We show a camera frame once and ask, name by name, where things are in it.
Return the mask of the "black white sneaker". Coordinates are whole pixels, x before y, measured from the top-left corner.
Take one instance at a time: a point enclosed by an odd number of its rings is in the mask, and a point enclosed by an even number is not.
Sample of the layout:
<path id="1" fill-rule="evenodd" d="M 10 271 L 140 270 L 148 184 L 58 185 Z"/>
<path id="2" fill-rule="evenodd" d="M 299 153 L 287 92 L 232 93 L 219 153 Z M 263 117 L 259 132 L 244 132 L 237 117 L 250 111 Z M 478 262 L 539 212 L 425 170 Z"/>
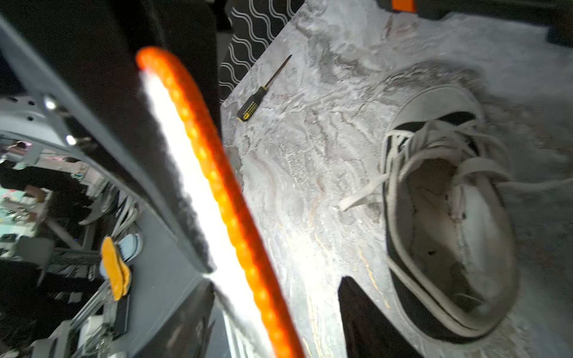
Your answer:
<path id="1" fill-rule="evenodd" d="M 339 209 L 383 204 L 386 264 L 415 330 L 453 345 L 484 340 L 519 292 L 516 235 L 501 191 L 545 192 L 559 182 L 517 181 L 480 102 L 452 85 L 404 103 L 382 157 L 381 173 Z"/>

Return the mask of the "white insole orange edge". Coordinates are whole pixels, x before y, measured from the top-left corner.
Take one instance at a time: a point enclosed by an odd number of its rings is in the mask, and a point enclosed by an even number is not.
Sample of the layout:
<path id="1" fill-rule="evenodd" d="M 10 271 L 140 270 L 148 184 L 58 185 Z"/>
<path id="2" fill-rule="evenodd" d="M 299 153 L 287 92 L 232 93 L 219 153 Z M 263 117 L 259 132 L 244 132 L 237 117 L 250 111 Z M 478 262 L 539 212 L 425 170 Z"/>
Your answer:
<path id="1" fill-rule="evenodd" d="M 136 56 L 143 89 L 175 164 L 179 189 L 206 239 L 208 275 L 229 319 L 260 357 L 304 349 L 263 240 L 203 95 L 182 62 L 158 47 Z"/>

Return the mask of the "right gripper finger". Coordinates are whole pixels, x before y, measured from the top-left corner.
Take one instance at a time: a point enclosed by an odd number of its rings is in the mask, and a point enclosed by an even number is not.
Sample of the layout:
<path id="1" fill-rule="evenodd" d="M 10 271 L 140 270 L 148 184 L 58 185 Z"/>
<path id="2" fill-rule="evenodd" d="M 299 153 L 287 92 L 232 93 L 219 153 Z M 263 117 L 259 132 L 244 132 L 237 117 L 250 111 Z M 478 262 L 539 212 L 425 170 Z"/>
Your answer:
<path id="1" fill-rule="evenodd" d="M 421 356 L 352 277 L 342 278 L 338 300 L 348 357 Z"/>

